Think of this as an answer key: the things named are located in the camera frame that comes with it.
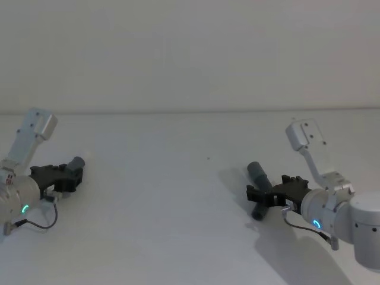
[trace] white table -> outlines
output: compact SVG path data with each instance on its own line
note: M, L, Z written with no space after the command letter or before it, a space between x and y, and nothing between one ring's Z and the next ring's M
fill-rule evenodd
M253 221L245 195L255 160L270 180L300 175L316 187L284 133L292 118L310 117L356 191L378 189L380 110L58 117L31 165L85 155L83 184L58 204L53 229L1 239L1 284L380 284L351 245L332 252L278 209ZM2 157L21 121L0 116ZM28 218L46 224L53 211L44 204Z

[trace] black cable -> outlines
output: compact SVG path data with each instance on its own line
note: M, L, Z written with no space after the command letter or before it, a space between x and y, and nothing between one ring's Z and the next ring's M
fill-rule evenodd
M300 226L296 226L295 224L291 224L289 223L286 218L284 218L284 222L288 225L288 226L291 226L291 227L295 227L296 229L301 229L301 230L308 230L310 232L313 232L313 233L316 233L318 236L320 236L321 238L323 238L327 243L331 243L331 240L330 238L325 235L324 233L322 232L319 232L317 230L314 230L314 229L310 229L308 227L300 227Z
M21 220L21 221L17 221L14 223L14 225L16 227L21 227L22 225L28 223L28 224L32 224L34 225L35 227L38 227L39 229L43 229L43 230L47 230L47 229L50 229L51 227L53 227L55 225L55 223L57 222L58 220L58 210L57 210L57 205L54 203L54 212L55 212L55 218L54 218L54 222L50 225L50 226L41 226L39 224L36 224L35 222L33 221L29 221L27 219L24 219L24 220Z

